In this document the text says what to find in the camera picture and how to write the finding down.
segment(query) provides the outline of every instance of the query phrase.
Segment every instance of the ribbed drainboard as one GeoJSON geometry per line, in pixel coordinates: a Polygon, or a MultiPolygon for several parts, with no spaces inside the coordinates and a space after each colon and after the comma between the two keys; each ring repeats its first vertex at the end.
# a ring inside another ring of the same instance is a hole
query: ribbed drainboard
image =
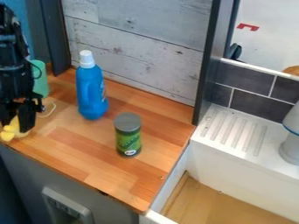
{"type": "Polygon", "coordinates": [[[268,131],[268,126],[259,120],[219,109],[209,110],[201,125],[200,136],[205,141],[222,144],[226,149],[252,153],[256,157],[260,154],[268,131]]]}

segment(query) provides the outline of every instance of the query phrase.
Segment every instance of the black cable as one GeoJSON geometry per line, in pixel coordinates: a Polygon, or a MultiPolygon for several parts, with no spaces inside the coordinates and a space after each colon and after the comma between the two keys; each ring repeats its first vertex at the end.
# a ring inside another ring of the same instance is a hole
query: black cable
{"type": "Polygon", "coordinates": [[[34,65],[33,63],[31,63],[29,60],[27,60],[27,61],[29,62],[29,64],[31,64],[33,67],[36,67],[36,68],[39,70],[39,75],[38,75],[38,77],[34,77],[34,76],[33,76],[33,79],[34,79],[34,80],[38,80],[38,79],[42,76],[42,74],[43,74],[42,70],[41,70],[38,66],[34,65]]]}

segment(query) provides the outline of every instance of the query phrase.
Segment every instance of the can lid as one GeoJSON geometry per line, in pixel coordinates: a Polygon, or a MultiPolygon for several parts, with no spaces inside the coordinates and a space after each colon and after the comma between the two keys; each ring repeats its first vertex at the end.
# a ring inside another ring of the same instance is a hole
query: can lid
{"type": "Polygon", "coordinates": [[[121,113],[115,118],[115,128],[124,132],[138,130],[141,126],[139,115],[133,113],[121,113]]]}

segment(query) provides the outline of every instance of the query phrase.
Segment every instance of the can label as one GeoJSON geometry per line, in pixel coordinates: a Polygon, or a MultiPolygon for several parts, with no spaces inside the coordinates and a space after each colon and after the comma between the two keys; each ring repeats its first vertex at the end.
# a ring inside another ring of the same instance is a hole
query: can label
{"type": "Polygon", "coordinates": [[[132,135],[116,133],[117,150],[126,157],[132,157],[141,149],[140,131],[132,135]]]}

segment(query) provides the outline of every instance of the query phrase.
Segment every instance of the green object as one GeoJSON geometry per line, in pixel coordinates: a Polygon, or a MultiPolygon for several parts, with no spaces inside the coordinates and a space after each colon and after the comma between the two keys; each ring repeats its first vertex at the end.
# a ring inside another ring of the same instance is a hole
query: green object
{"type": "Polygon", "coordinates": [[[140,153],[140,129],[139,115],[122,113],[115,118],[116,149],[121,156],[131,158],[140,153]]]}
{"type": "Polygon", "coordinates": [[[46,81],[45,63],[41,60],[31,60],[31,63],[34,65],[31,66],[34,77],[33,92],[46,98],[49,95],[49,85],[46,81]]]}

